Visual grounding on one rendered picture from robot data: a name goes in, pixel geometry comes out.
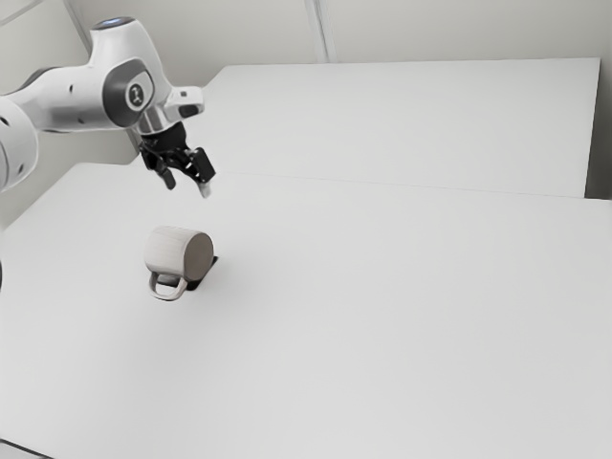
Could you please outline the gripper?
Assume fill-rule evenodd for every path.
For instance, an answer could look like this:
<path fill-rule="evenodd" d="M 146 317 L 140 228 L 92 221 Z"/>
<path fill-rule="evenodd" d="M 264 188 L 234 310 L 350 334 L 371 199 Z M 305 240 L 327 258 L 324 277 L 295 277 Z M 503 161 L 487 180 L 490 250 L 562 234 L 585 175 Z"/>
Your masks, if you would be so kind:
<path fill-rule="evenodd" d="M 168 190 L 176 186 L 170 170 L 174 168 L 187 171 L 203 198 L 210 196 L 210 182 L 216 171 L 203 148 L 191 150 L 187 146 L 186 130 L 181 122 L 160 133 L 141 135 L 139 149 L 145 167 L 154 170 Z"/>

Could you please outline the white ribbed mug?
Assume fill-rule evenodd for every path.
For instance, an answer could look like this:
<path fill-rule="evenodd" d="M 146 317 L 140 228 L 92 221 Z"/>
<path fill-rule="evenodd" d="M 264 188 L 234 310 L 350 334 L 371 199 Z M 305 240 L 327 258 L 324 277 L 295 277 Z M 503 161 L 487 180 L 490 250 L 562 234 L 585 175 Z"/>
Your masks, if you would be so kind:
<path fill-rule="evenodd" d="M 190 284 L 199 284 L 208 274 L 214 263 L 214 246 L 204 232 L 157 227 L 147 237 L 143 260 L 150 271 L 150 293 L 159 300 L 174 301 Z M 164 294 L 157 290 L 161 276 L 175 279 L 172 292 Z"/>

